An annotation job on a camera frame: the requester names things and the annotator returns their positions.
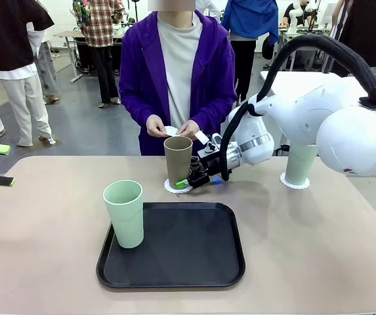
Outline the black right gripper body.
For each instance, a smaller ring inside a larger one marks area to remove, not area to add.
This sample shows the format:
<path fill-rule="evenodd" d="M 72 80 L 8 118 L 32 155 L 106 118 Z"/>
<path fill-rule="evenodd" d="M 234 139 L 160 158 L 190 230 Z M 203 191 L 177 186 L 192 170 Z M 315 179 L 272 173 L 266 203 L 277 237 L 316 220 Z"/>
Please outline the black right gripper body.
<path fill-rule="evenodd" d="M 210 178 L 214 175 L 224 174 L 223 166 L 220 160 L 221 154 L 218 148 L 213 150 L 210 148 L 204 148 L 198 152 L 200 167 L 200 177 Z"/>

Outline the person's left hand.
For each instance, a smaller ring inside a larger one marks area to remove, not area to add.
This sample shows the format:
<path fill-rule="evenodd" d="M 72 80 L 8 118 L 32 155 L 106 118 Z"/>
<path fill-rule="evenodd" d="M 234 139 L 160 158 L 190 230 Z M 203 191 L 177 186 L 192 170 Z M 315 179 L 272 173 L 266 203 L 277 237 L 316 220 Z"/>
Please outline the person's left hand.
<path fill-rule="evenodd" d="M 177 131 L 177 135 L 190 138 L 191 140 L 197 140 L 198 138 L 196 137 L 196 134 L 199 131 L 199 125 L 190 119 L 180 127 L 180 129 Z"/>

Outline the person's right hand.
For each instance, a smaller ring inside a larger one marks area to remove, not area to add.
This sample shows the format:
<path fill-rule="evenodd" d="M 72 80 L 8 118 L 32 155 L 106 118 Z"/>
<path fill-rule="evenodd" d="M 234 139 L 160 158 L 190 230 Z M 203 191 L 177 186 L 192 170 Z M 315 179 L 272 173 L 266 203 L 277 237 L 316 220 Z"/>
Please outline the person's right hand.
<path fill-rule="evenodd" d="M 167 138 L 169 136 L 161 118 L 157 115 L 150 115 L 148 117 L 146 120 L 146 129 L 151 137 Z"/>

